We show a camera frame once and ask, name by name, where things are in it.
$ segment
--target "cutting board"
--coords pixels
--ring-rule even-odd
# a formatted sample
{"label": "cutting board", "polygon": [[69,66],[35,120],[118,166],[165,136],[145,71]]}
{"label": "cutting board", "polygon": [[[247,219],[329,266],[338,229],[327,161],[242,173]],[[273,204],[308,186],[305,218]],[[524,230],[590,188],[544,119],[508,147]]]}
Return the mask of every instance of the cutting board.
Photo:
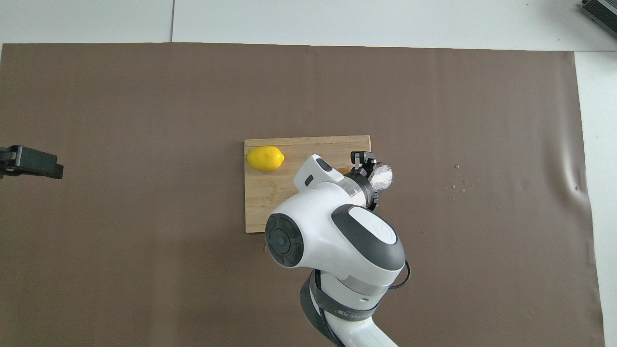
{"label": "cutting board", "polygon": [[352,151],[370,151],[371,136],[324,136],[244,140],[244,155],[259,146],[278,147],[285,160],[280,168],[262,172],[244,162],[246,232],[263,233],[272,210],[298,190],[294,176],[311,154],[319,154],[330,166],[346,173],[352,167]]}

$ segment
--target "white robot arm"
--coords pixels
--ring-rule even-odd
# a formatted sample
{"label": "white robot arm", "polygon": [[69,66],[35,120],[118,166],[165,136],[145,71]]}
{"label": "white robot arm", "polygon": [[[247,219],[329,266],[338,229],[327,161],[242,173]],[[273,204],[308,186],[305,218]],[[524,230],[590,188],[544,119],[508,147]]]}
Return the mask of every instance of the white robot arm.
{"label": "white robot arm", "polygon": [[346,175],[316,154],[304,162],[294,178],[298,194],[268,218],[266,243],[282,266],[314,269],[300,303],[335,345],[396,346],[371,318],[403,267],[409,270],[396,232],[373,212],[392,170],[373,153],[351,157],[355,166]]}

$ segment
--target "black band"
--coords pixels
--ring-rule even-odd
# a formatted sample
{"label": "black band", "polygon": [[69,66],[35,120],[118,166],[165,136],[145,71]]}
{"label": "black band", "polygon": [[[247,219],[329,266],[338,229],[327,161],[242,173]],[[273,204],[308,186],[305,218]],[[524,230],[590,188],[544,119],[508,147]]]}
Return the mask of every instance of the black band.
{"label": "black band", "polygon": [[373,315],[375,310],[377,309],[377,305],[370,310],[367,311],[359,311],[356,309],[352,309],[351,307],[347,307],[338,301],[330,298],[326,293],[324,293],[321,289],[317,288],[315,284],[315,276],[317,274],[313,270],[310,274],[310,291],[313,294],[313,298],[315,299],[315,303],[317,306],[324,311],[332,314],[335,317],[344,320],[350,320],[352,322],[358,322],[360,320],[365,320]]}
{"label": "black band", "polygon": [[310,277],[313,277],[313,273],[310,274],[309,278],[307,278],[300,289],[300,305],[302,306],[304,315],[313,327],[336,345],[337,338],[332,334],[327,326],[327,322],[324,322],[322,316],[319,315],[319,312],[317,312],[315,306],[313,306],[313,301],[310,298]]}

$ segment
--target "brown table surface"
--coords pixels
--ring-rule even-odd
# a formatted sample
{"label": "brown table surface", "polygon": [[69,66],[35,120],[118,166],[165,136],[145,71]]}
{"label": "brown table surface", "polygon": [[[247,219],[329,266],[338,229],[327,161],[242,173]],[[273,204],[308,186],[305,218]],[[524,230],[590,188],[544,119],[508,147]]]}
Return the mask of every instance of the brown table surface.
{"label": "brown table surface", "polygon": [[601,346],[571,52],[5,44],[0,345],[324,346],[244,232],[242,141],[371,135],[411,282],[401,346]]}

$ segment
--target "yellow lemon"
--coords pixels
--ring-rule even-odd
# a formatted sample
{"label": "yellow lemon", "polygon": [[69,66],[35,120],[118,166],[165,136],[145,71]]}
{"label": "yellow lemon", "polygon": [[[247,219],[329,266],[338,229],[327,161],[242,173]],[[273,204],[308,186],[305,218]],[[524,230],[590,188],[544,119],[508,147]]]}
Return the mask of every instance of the yellow lemon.
{"label": "yellow lemon", "polygon": [[278,169],[285,160],[281,150],[274,146],[261,146],[254,148],[246,155],[249,165],[260,171],[272,171]]}

